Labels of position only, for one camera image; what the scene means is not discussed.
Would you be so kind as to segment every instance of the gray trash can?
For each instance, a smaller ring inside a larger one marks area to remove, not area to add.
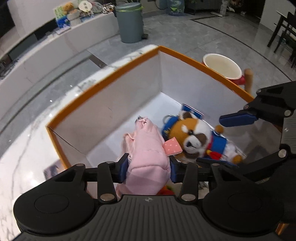
[[[115,8],[121,41],[124,43],[135,43],[142,40],[143,18],[142,5],[132,2],[119,5]]]

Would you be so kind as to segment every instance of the plush toys on shelf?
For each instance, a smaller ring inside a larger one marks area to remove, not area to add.
[[[72,2],[67,2],[64,6],[63,6],[63,10],[65,12],[70,12],[72,10],[74,10],[74,5]]]

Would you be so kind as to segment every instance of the green lid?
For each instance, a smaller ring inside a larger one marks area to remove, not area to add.
[[[140,10],[142,9],[142,5],[139,2],[131,2],[131,3],[125,3],[119,6],[116,6],[117,12],[130,12],[133,10]]]

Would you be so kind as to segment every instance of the pink bag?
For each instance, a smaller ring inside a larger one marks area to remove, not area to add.
[[[170,161],[163,148],[164,139],[158,127],[148,118],[136,121],[132,134],[123,137],[122,150],[129,153],[125,183],[118,184],[116,193],[156,195],[170,178]]]

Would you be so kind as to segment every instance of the gray tile floor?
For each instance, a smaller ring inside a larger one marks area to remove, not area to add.
[[[288,62],[290,52],[280,47],[274,54],[276,41],[271,48],[267,48],[270,31],[233,15],[197,20],[200,23],[191,20],[205,16],[210,14],[198,13],[195,16],[182,17],[158,15],[145,18],[144,31],[149,34],[148,40],[126,44],[122,43],[117,35],[89,48],[88,51],[106,64],[111,64],[148,44],[169,47],[197,61],[201,61],[207,53],[219,53],[233,59],[241,69],[251,68],[254,71],[253,95],[258,88],[289,82],[289,78],[296,80],[295,68],[291,69]],[[57,101],[71,85],[77,85],[98,69],[98,66],[87,60],[59,77],[26,105],[0,135],[0,156],[29,123],[52,104],[49,100]]]

